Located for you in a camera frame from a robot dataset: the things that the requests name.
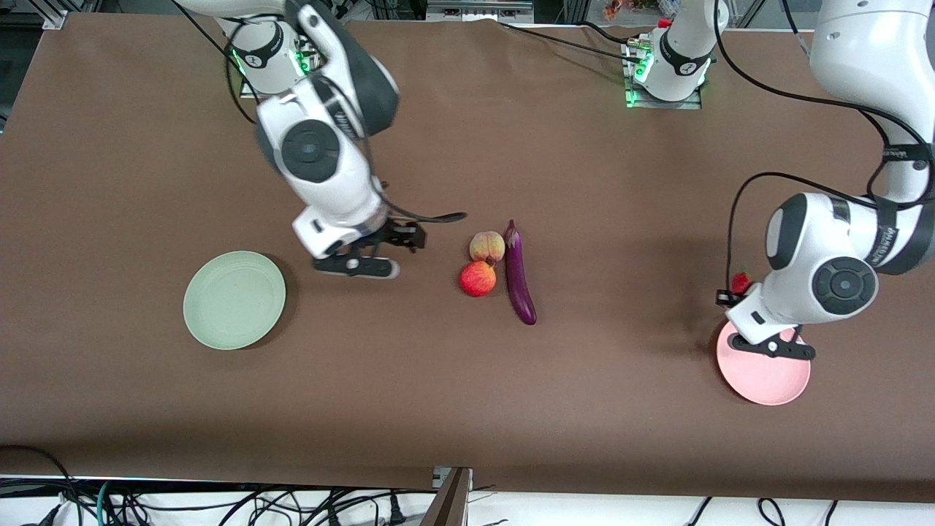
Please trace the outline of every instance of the purple eggplant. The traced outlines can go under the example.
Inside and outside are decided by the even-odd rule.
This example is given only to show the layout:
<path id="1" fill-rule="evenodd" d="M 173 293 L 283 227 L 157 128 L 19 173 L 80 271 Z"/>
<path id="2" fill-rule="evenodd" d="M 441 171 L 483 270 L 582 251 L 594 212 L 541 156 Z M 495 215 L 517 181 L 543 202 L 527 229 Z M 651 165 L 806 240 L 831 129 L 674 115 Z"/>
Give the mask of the purple eggplant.
<path id="1" fill-rule="evenodd" d="M 523 323 L 536 325 L 536 306 L 532 304 L 532 297 L 529 296 L 523 269 L 523 239 L 512 219 L 503 238 L 507 243 L 507 288 L 510 290 L 513 311 Z"/>

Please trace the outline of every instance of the peach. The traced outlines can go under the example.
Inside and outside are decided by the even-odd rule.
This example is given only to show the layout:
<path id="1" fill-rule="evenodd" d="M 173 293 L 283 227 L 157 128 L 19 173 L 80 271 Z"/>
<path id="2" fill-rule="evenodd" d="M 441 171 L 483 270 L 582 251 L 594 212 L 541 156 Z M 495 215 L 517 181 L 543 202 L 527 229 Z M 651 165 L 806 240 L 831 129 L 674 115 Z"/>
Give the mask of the peach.
<path id="1" fill-rule="evenodd" d="M 470 241 L 467 251 L 473 261 L 486 261 L 488 265 L 493 266 L 497 261 L 503 259 L 507 246 L 500 234 L 481 232 L 474 235 L 474 239 Z"/>

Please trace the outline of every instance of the plate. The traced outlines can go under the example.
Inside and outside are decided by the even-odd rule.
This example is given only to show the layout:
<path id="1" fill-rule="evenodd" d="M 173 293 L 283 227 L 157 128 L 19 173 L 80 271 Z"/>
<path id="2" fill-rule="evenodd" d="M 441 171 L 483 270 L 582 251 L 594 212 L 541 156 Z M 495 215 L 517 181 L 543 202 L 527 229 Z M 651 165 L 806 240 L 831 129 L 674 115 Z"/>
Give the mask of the plate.
<path id="1" fill-rule="evenodd" d="M 782 405 L 798 398 L 809 385 L 812 362 L 738 351 L 727 343 L 736 332 L 727 322 L 717 338 L 717 365 L 730 386 L 743 398 L 762 405 Z M 784 330 L 780 338 L 790 341 L 794 333 L 794 329 Z"/>
<path id="2" fill-rule="evenodd" d="M 185 290 L 182 313 L 199 342 L 230 351 L 260 341 L 273 329 L 286 302 L 282 272 L 255 252 L 211 259 Z"/>

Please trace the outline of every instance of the red strawberry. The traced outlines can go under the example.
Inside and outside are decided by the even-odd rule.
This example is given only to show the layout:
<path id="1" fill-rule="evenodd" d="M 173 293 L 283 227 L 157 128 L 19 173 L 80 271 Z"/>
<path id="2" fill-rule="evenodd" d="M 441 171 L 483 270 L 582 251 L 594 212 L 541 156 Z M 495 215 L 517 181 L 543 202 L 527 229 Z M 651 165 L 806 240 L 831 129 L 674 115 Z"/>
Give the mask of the red strawberry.
<path id="1" fill-rule="evenodd" d="M 730 280 L 730 293 L 734 296 L 742 296 L 753 283 L 746 272 L 737 272 Z"/>

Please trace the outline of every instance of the robotic arm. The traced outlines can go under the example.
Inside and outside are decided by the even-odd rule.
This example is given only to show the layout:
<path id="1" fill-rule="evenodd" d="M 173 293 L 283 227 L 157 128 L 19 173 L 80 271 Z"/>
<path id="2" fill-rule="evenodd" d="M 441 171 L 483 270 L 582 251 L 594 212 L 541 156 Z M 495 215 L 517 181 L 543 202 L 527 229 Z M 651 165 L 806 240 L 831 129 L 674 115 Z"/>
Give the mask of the robotic arm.
<path id="1" fill-rule="evenodd" d="M 838 98 L 895 115 L 931 141 L 930 10 L 928 0 L 825 2 L 813 39 L 815 78 Z M 935 252 L 935 205 L 913 206 L 932 196 L 930 147 L 890 121 L 878 123 L 887 137 L 887 193 L 857 199 L 868 206 L 797 194 L 772 215 L 766 234 L 772 271 L 727 311 L 744 344 L 796 346 L 779 333 L 859 314 L 876 298 L 878 273 L 905 273 Z"/>
<path id="2" fill-rule="evenodd" d="M 293 221 L 317 270 L 394 278 L 399 267 L 377 257 L 387 242 L 424 248 L 418 223 L 388 217 L 389 203 L 370 163 L 354 144 L 388 128 L 396 116 L 396 82 L 319 0 L 188 0 L 216 17 L 277 14 L 324 55 L 325 64 L 257 108 L 255 135 L 267 161 L 305 202 Z M 361 249 L 374 247 L 369 256 Z"/>
<path id="3" fill-rule="evenodd" d="M 682 2 L 672 26 L 649 34 L 652 60 L 634 80 L 650 95 L 668 102 L 684 100 L 704 81 L 716 43 L 715 6 L 718 31 L 724 31 L 729 12 L 724 0 L 691 0 Z"/>

